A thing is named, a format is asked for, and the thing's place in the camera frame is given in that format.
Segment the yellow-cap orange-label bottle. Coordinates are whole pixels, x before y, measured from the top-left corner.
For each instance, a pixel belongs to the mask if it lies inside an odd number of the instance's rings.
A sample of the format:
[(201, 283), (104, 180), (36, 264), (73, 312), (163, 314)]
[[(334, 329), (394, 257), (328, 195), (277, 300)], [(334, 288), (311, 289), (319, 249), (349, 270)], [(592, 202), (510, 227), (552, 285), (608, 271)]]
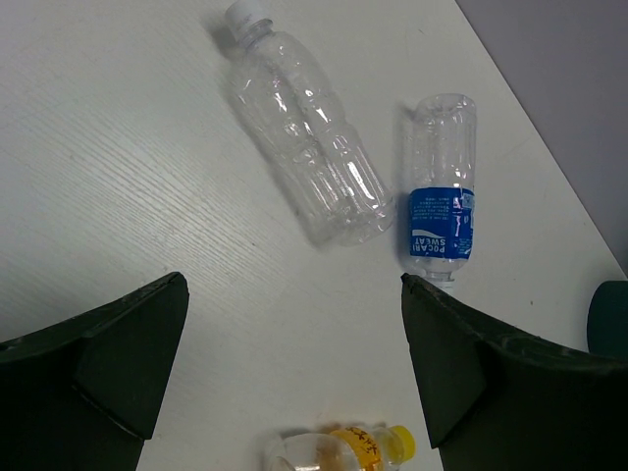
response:
[(398, 470), (416, 453), (411, 432), (391, 427), (344, 426), (280, 440), (265, 458), (267, 470)]

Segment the Pocari Sweat bottle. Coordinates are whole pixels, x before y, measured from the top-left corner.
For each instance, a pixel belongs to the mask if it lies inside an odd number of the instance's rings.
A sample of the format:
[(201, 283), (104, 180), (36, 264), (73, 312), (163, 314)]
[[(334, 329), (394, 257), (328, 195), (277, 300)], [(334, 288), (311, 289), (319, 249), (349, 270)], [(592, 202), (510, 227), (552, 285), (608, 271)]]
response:
[(402, 164), (403, 263), (452, 292), (474, 240), (477, 109), (461, 93), (420, 101), (411, 116)]

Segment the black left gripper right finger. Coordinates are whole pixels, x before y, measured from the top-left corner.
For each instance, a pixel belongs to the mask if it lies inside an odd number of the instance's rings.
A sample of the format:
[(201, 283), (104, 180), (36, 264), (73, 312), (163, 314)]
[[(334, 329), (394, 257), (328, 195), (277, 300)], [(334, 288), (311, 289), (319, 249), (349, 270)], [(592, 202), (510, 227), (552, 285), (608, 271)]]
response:
[(529, 334), (403, 275), (427, 433), (446, 470), (623, 470), (627, 363)]

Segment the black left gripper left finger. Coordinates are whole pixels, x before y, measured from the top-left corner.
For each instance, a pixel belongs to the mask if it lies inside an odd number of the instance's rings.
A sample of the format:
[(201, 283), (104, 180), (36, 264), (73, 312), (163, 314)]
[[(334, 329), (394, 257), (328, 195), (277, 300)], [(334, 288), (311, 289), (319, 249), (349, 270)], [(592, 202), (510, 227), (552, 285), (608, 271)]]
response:
[(189, 292), (168, 274), (1, 344), (4, 470), (133, 470), (153, 437)]

